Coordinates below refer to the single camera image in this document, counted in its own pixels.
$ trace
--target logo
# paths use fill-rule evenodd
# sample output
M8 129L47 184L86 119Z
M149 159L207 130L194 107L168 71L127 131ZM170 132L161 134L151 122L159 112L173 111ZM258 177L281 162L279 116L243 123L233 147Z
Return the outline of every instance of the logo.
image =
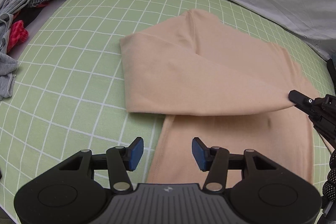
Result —
M171 192L172 190L174 190L173 188L171 188L170 186L168 186L167 188L163 188L166 192Z
M321 40L316 40L314 39L314 47L316 49L316 51L320 54L321 57L324 57L324 55L322 54L320 47L321 47Z

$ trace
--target metal pin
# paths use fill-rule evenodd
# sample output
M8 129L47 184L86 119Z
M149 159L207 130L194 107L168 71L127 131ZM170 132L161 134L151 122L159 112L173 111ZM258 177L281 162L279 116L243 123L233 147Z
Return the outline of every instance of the metal pin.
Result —
M209 191L216 192L220 191L223 186L218 182L210 182L205 186L205 188L207 188Z
M117 191L126 191L129 189L130 185L127 182L117 182L113 184L113 188L116 189Z

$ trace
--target white grid line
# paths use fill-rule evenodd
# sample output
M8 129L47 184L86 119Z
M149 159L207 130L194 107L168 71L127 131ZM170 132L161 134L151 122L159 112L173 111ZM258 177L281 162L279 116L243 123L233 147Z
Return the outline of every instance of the white grid line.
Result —
M167 1L168 1L168 0L166 0L166 1L165 1L165 3L163 4L163 7L162 7L162 9L161 9L161 13L160 13L160 15L159 15L159 18L157 19L157 23L159 23L159 22L160 22L160 19L161 19L161 16L162 16L163 10L164 10L165 6L167 5Z
M39 53L39 51L40 51L41 49L42 49L42 47L38 50L38 52L36 53L34 59L36 58L36 56L38 55L38 53ZM61 57L59 58L59 60L58 60L58 62L57 62L57 65L58 65L58 63L60 62L60 60L62 59L62 57L63 57L63 55L65 54L66 50L67 50L67 48L65 47L65 49L64 49L64 51L63 51ZM47 57L44 59L44 62L48 59L48 57L49 57L50 54L51 54L51 51L50 51L50 53L47 55ZM40 68L38 69L38 71L37 71L37 73L36 73L36 75L35 75L35 77L34 77L32 83L33 83L34 80L36 79L36 77L37 77L37 75L38 75L38 73L39 73L39 71L40 71L41 68L42 68L42 66L40 66ZM53 70L53 72L51 73L51 75L50 75L50 77L49 77L49 80L48 80L48 82L47 82L45 88L43 89L43 91L42 91L42 93L41 93L40 99L38 100L38 102L37 102L37 104L36 104L36 107L35 107L35 109L34 109L33 115L35 115L35 113L36 113L36 110L37 110L37 108L38 108L38 106L39 106L39 104L40 104L40 102L41 102L41 99L42 99L42 97L43 97L43 94L45 93L46 88L48 87L48 85L49 85L49 83L50 83L50 80L51 80L51 78L53 77L53 74L54 74L55 70L56 70L56 67L54 67L54 70ZM27 95L28 95L28 93L29 93L30 88L31 88L31 86L29 86L29 88L28 88L28 92L27 92L27 94L26 94L26 97L27 97ZM31 118L31 121L30 121L30 125L29 125L29 128L28 128L28 133L27 133L27 136L26 136L26 141L25 141L25 143L27 143L28 136L29 136L29 133L30 133L30 129L31 129L31 126L32 126L32 123L33 123L33 119L34 119L34 117ZM26 144L25 144L25 146L24 146L24 149L23 149L23 152L22 152L22 155L21 155L21 160L20 160L20 170L21 170L22 159L23 159L23 155L24 155L24 151L25 151L25 149L26 149ZM40 156L39 156L39 159L38 159L38 163L37 163L37 167L36 167L36 173L35 173L35 176L37 176L37 171L38 171L38 166L39 166L39 162L40 162L41 156L42 156L42 153L40 153Z
M9 191L6 187L5 187L5 185L2 183L2 182L0 182L0 184L2 185L2 187L4 188L4 193L5 193L5 189L8 191L8 192L10 192L12 195L13 195L13 193L11 192L11 191ZM5 204L4 205L2 205L2 204L0 204L0 207L4 210L4 212L13 220L13 222L15 223L15 224L20 224L18 221L17 221L17 219L14 217L14 216L12 216L10 213L9 213L9 211L7 211L6 209L5 209Z
M118 26L119 26L119 24L120 24L121 21L122 21L122 20L119 21L118 25L117 25L117 26L115 27L115 29L113 30L113 33L110 35L110 38L109 38L109 40L107 41L107 43L105 44L103 51L105 51L105 49L106 49L106 47L107 47L107 45L108 45L110 39L112 38L112 35L115 33L115 30L118 28ZM103 23L103 21L98 25L96 31L98 30L98 28L100 27L100 25L101 25L102 23ZM78 101L77 106L76 106L76 108L75 108L75 111L74 111L74 113L73 113L73 116L72 116L72 118L71 118L69 127L71 127L71 125L72 125L72 123L73 123L73 120L74 120L74 118L75 118L77 109L78 109L78 107L79 107L79 104L80 104L80 102L81 102L82 99L83 99L83 96L84 96L84 94L85 94L85 91L86 91L86 89L87 89L87 87L88 87L88 84L89 84L89 82L90 82L91 76L92 76L92 74L93 74L93 72L94 72L94 70L95 70L95 68L96 68L96 66L97 66L97 64L98 64L98 62L99 62L99 60L100 60L100 58L102 57L102 54L103 54L103 52L101 52L99 58L97 59L95 65L94 65L94 67L93 67L93 69L92 69L92 71L91 71L91 73L90 73L89 79L88 79L88 81L87 81L87 83L86 83L86 86L85 86L83 92L82 92L81 98L80 98L80 100ZM67 142L68 134L69 134L69 130L67 130L67 134L66 134L66 137L65 137L65 140L64 140L64 145L63 145L63 150L62 150L61 159L63 159L64 150L65 150L65 146L66 146L66 142Z
M87 18L88 16L70 16L70 17L54 17L54 18L72 18L72 17L83 17L83 18ZM108 19L108 20L112 20L112 21L118 21L116 19L113 19L113 18L108 18L108 17L100 17L100 16L90 16L90 18L99 18L99 19ZM123 20L124 22L133 22L133 23L136 23L137 21L134 21L134 20ZM149 23L145 23L145 22L142 22L143 24L145 25L148 25L148 26L151 26L151 24Z
M9 105L9 107L8 107L8 109L7 109L6 116L7 116L7 113L8 113L8 110L10 109L10 107L11 107L11 105ZM18 121L19 115L20 115L20 112L19 112L19 114L18 114L18 116L17 116L17 119L16 119L16 125L17 125L17 121ZM10 151L11 151L11 144L12 144L12 142L13 142L13 136L14 136L14 134L12 135L11 143L10 143L9 150L8 150L8 156L9 156L9 153L10 153ZM25 147L26 147L26 143L25 143L25 146L24 146L24 150L23 150L23 152L22 152L22 155L21 155L20 167L21 167L21 161L22 161L22 156L23 156L24 151L25 151ZM8 164L8 156L7 156L7 160L6 160L6 171L7 171L7 164ZM6 171L5 171L5 177L4 177L4 184L5 184L5 182L6 182L6 174L7 174ZM20 181L20 175L21 175L21 168L20 168L20 171L19 171L18 182Z
M232 3L230 2L230 7L231 7L231 10L232 10L232 13L233 13L233 18L235 19L235 24L236 24L236 29L238 28L237 26L237 20L235 18L235 13L234 13L234 10L232 9Z
M51 124L54 124L54 125L56 125L56 126L58 126L58 127L65 128L65 129L68 129L68 128L69 128L69 127L66 127L66 126L63 126L63 125L61 125L61 124L57 124L57 123L51 123ZM8 132L7 130L5 130L5 129L3 129L3 128L2 128L2 130L3 130L5 133L7 133L8 135L10 135L12 138L14 138L14 139L16 139L17 141L19 141L19 142L25 144L26 146L28 146L29 148L31 148L31 149L33 149L33 150L39 152L39 153L42 153L43 155L48 156L48 157L50 157L50 158L52 158L52 159L54 159L54 160L57 160L57 161L59 161L59 162L61 161L61 159L59 159L59 158L57 158L57 157L54 157L53 155L50 155L50 154L48 154L48 153L46 153L46 152L44 152L44 151L41 151L41 150L37 149L36 147L34 147L34 146L28 144L28 143L25 143L23 140L21 140L20 138L16 137L16 136L13 135L13 134L11 134L11 133ZM84 131L81 131L81 130L77 130L77 129L75 129L75 128L70 128L70 130L71 130L71 131L74 131L74 132L77 132L77 133L81 133L81 134L87 135L87 136L91 136L91 133L87 133L87 132L84 132ZM102 136L98 136L98 135L94 135L93 137L94 137L94 138L97 138L97 139L100 139L100 140L105 140L105 141L109 141L109 142L119 143L118 140L114 140L114 139L110 139L110 138L106 138L106 137L102 137ZM130 143L125 143L125 142L120 142L120 144L125 145L125 146L129 146L129 145L130 145ZM148 148L148 147L144 147L143 149L144 149L144 150L148 150L148 151L154 151L154 149L152 149L152 148Z
M10 162L8 162L8 165L10 165L11 167L13 167L15 170L21 172L23 175L25 175L27 178L32 179L29 175L25 174L24 172L20 171L19 168L17 168L15 165L11 164Z
M112 77L112 79L121 80L120 78L117 78L117 77ZM52 91L52 90L45 90L44 88L41 88L41 87L36 86L36 85L28 85L28 84L24 84L24 83L20 83L20 82L16 82L16 83L18 83L19 85L30 86L32 88L36 88L36 89L39 89L39 90L44 90L45 92L53 93L53 94L56 94L56 95L59 95L59 96L64 96L64 97L80 100L79 97L68 95L68 94L62 94L62 93L59 93L59 92L56 92L56 91ZM124 107L119 107L119 106L110 105L110 104L106 104L106 103L100 103L100 102L97 102L97 101L92 101L92 100L87 100L87 99L82 99L82 101L83 102L87 102L87 103L92 103L92 104L97 104L97 105L112 107L112 108L116 108L116 109L126 110Z
M118 145L121 144L121 141L122 141L122 138L123 138L123 135L124 135L124 130L125 130L125 127L126 127L127 118L128 118L128 112L126 113L126 116L125 116L125 119L124 119L124 122L123 122L123 126L121 128L121 132L120 132L119 140L118 140Z
M155 4L160 4L160 5L165 5L164 3L159 3L159 2L155 2L155 1L152 1L151 3L155 3ZM170 7L173 7L173 8L179 8L179 7L176 7L176 6L172 6L172 5L169 5L169 4L166 4L166 6L170 6ZM83 5L83 6L73 6L73 8L80 8L80 7L96 7L95 5ZM108 5L105 5L105 6L99 6L99 7L106 7L106 8L113 8L113 6L108 6ZM137 10L137 9L129 9L129 10L132 10L132 11L138 11L138 12L142 12L143 10ZM154 13L154 14L160 14L160 12L155 12L155 11L149 11L151 13ZM54 19L54 18L71 18L71 17L87 17L87 16L70 16L70 17L50 17L50 19ZM52 29L48 30L48 29L41 29L41 31L52 31Z
M89 19L89 17L83 22L82 26L87 22L88 19ZM71 42L72 42L73 39L75 38L76 34L75 34L75 35L73 36L73 38L69 41L69 44L68 44L68 45L71 44ZM61 57L59 58L59 60L58 60L58 62L57 62L56 65L58 65L59 62L62 60L62 57L64 56L66 50L67 50L67 47L66 47L65 50L63 51L63 53L62 53ZM43 96L43 94L44 94L46 88L48 87L48 85L49 85L49 83L50 83L50 81L51 81L51 78L53 77L53 74L54 74L55 70L56 70L56 67L54 67L54 70L53 70L53 72L51 73L51 75L50 75L50 77L49 77L49 79L48 79L48 82L47 82L47 84L46 84L46 86L45 86L45 89L43 90L43 92L42 92L42 94L41 94L41 97L40 97L39 102L41 101L41 98L42 98L42 96ZM56 109L57 109L59 99L60 99L60 97L58 97L58 101L57 101L57 103L56 103L56 106L55 106L55 109L54 109L54 113L55 113L55 111L56 111ZM43 145L42 145L41 151L43 151L43 149L44 149L44 145L45 145L46 139L47 139L47 137L48 137L48 132L49 132L49 130L50 130L50 126L51 126L51 124L49 124L48 129L47 129L47 132L46 132L46 134L45 134L45 137L44 137L44 140L43 140ZM41 160L41 156L42 156L42 153L40 153L40 155L39 155L39 159L38 159L38 161L37 161L37 166L36 166L35 176L37 176L37 172L38 172L38 167L39 167L39 163L40 163L40 160Z
M195 0L195 9L197 8L197 0Z
M26 61L21 61L21 63L31 64L31 65L38 65L38 66L45 65L45 66L50 66L50 67L54 67L54 68L60 68L60 69L64 69L64 70L77 71L77 72L83 72L83 73L89 73L89 74L91 74L91 72L86 71L86 70L73 69L73 68L70 69L70 68L61 67L61 66L58 66L58 65L47 64L47 63L33 63L33 62L26 62ZM103 77L107 77L107 78L113 78L113 79L118 79L118 80L124 81L123 78L114 77L114 76L110 76L110 75L105 75L105 74L102 74L102 73L92 72L92 74L93 75L99 75L99 76L103 76Z
M147 5L146 5L145 9L143 10L143 12L142 12L142 14L141 14L141 16L140 16L138 22L136 23L136 25L135 25L135 27L134 27L133 33L134 33L135 30L137 29L137 27L138 27L138 25L139 25L139 23L140 23L140 20L142 19L143 15L145 14L145 11L147 10L147 8L148 8L149 4L151 3L151 1L152 1L152 0L149 0L149 1L148 1L148 3L147 3Z
M210 13L210 11L211 11L210 9L212 8L212 7L211 7L211 4L210 4L210 0L208 0L208 3L209 3L209 13Z
M23 102L22 102L22 104L21 104L20 109L22 108L23 104L25 103L25 101L26 101L26 99L27 99L29 90L30 90L30 87L28 88L27 94L26 94L26 96L25 96L25 98L24 98L24 100L23 100ZM19 111L19 113L18 113L18 115L17 115L17 118L16 118L16 123L15 123L14 131L13 131L12 139L11 139L11 142L10 142L10 145L9 145L9 149L8 149L8 154L7 154L7 159L6 159L6 172L5 172L5 177L4 177L4 184L6 183L8 157L9 157L9 153L10 153L10 151L11 151L11 145L12 145L12 143L13 143L14 134L15 134L15 130L16 130L16 126L17 126L17 122L18 122L20 113L21 113L21 112ZM33 118L31 119L31 123L30 123L30 125L29 125L29 129L28 129L28 133L27 133L27 136L26 136L26 141L25 141L24 149L23 149L23 152L22 152L22 155L21 155L21 160L20 160L20 170L19 170L19 177L18 177L17 185L19 185L19 181L20 181L20 175L21 175L21 163L22 163L23 154L24 154L24 152L25 152L26 142L27 142L27 139L28 139L29 130L30 130L30 128L31 128L32 121L33 121Z
M102 23L103 23L103 21L101 21L100 24L97 26L96 31L98 30L98 28L101 26ZM89 43L91 42L91 39L92 39L94 33L92 34L92 36L90 37L89 41L88 41L87 44L85 45L84 50L87 48L87 46L88 46ZM77 65L78 61L80 60L81 56L83 55L84 50L81 52L81 54L80 54L79 57L77 58L77 61L76 61L76 63L75 63L74 66L73 66L73 70L74 70L74 68L76 67L76 65ZM93 73L93 71L95 70L95 68L96 68L96 66L97 66L97 64L98 64L98 62L99 62L99 60L100 60L102 54L103 54L103 53L101 52L99 58L97 59L95 65L94 65L94 67L93 67L93 69L92 69L92 71L91 71L91 73L90 73L90 76L89 76L89 78L88 78L88 81L87 81L87 83L86 83L86 86L85 86L85 88L84 88L84 91L82 92L81 98L80 98L80 100L79 100L78 103L77 103L76 109L75 109L74 114L73 114L73 116L72 116L72 119L71 119L71 121L70 121L69 128L71 127L71 125L72 125L72 123L73 123L74 116L75 116L75 114L76 114L76 112L77 112L77 109L78 109L78 107L79 107L80 102L81 102L82 99L83 99L83 96L84 96L84 94L85 94L85 91L86 91L86 88L87 88L87 86L88 86L88 83L89 83L89 81L90 81L90 79L91 79L91 77L92 77L92 73ZM66 83L65 83L65 85L64 85L64 88L63 88L61 94L64 93L64 90L65 90L65 88L66 88L66 86L67 86L67 84L68 84L68 81L69 81L69 79L70 79L70 77L71 77L71 75L72 75L73 70L70 72L69 77L68 77L68 79L67 79L67 81L66 81ZM56 106L55 106L54 112L53 112L53 114L52 114L52 117L55 115L56 108L57 108L57 105L58 105L58 103L59 103L60 98L61 98L61 96L58 97L58 101L57 101L57 103L56 103ZM69 129L67 130L66 138L65 138L65 140L64 140L64 145L63 145L63 150L62 150L61 159L63 158L63 155L64 155L64 150L65 150L66 140L67 140L67 138L68 138L68 135L69 135Z
M181 0L181 3L180 3L180 7L178 8L178 14L180 15L181 14L181 8L182 8L182 3L183 3L184 0Z
M120 64L121 64L121 59L120 59L120 61L119 61L119 63L118 63L117 68L115 69L114 75L116 75L116 73L117 73L117 71L118 71L118 69L119 69L119 67L120 67ZM112 87L112 84L113 84L113 80L114 80L114 78L110 81L110 85L109 85L109 88L107 89L106 95L105 95L105 97L104 97L103 104L105 104L105 102L106 102L106 100L107 100L107 97L109 96L109 93L110 93L110 90L111 90L111 87ZM101 115L101 113L102 113L102 111L103 111L103 107L104 107L104 105L101 105L100 110L99 110L99 113L98 113L98 115L97 115L97 119L96 119L96 121L95 121L95 123L94 123L93 129L92 129L92 134L91 134L91 136L90 136L90 141L89 141L88 149L91 148L91 144L92 144L92 140L93 140L93 135L95 134L95 130L96 130L97 124L98 124L98 122L99 122L100 115Z
M160 15L163 15L163 16L169 16L169 17L173 17L173 16L175 16L175 15L166 15L166 14L164 14L164 13L157 13L157 14L160 14ZM152 24L149 24L149 23L143 23L143 22L141 22L142 24L145 24L145 25L148 25L149 27L150 26L152 26ZM233 27L235 27L236 29L241 29L240 27L238 27L238 26L235 26L235 25L232 25L232 24L230 24L230 23L227 23L227 22L225 22L225 24L227 24L227 25L231 25L231 26L233 26ZM258 27L256 27L256 26L253 26L253 27L255 27L257 30L259 30L259 31L263 31L264 32L264 30L261 30L261 29L259 29ZM78 31L78 30L81 30L81 31L86 31L86 32L94 32L94 33L99 33L99 34L109 34L109 33L106 33L106 32L99 32L99 31L92 31L92 30L84 30L84 29L67 29L67 30L58 30L58 31Z
M30 46L43 46L43 47L51 47L51 48L54 48L54 47L68 47L68 48L76 48L78 50L84 50L84 48L75 47L75 46L71 46L71 45L69 45L69 46L67 46L67 45L54 45L53 46L53 45L45 45L45 44L31 44ZM103 53L107 53L107 54L121 55L120 53L117 53L117 52L108 52L108 51L93 50L93 49L90 49L90 48L86 48L85 50L86 51L90 51L90 52L103 52ZM21 63L29 63L29 64L31 63L31 62L27 62L27 61L20 61L20 62Z

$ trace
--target black polka dot fabric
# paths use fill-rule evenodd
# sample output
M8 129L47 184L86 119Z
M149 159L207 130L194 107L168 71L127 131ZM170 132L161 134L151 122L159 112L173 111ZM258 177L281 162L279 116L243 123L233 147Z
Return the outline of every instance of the black polka dot fabric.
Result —
M323 184L322 193L329 200L335 200L336 188L328 181Z
M328 173L327 180L331 182L332 184L336 185L336 169L331 169Z
M336 168L336 150L331 154L330 160L329 160L329 166L330 169Z
M330 167L334 166L336 163L336 153L333 152L330 158ZM322 193L325 195L329 200L335 200L336 197L336 168L330 170L327 176L327 181L324 183L322 188Z

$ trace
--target bed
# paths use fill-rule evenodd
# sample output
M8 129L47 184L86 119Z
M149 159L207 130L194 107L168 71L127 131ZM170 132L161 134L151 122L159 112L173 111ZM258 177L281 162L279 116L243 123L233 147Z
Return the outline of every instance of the bed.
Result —
M146 180L164 116L126 112L119 39L191 8L285 47L322 97L334 94L325 61L307 44L228 0L66 0L26 46L13 96L0 102L0 206L16 222L17 190L81 149L104 153L141 136L144 153L130 178ZM330 153L316 132L314 147L321 192ZM95 180L109 187L107 172Z

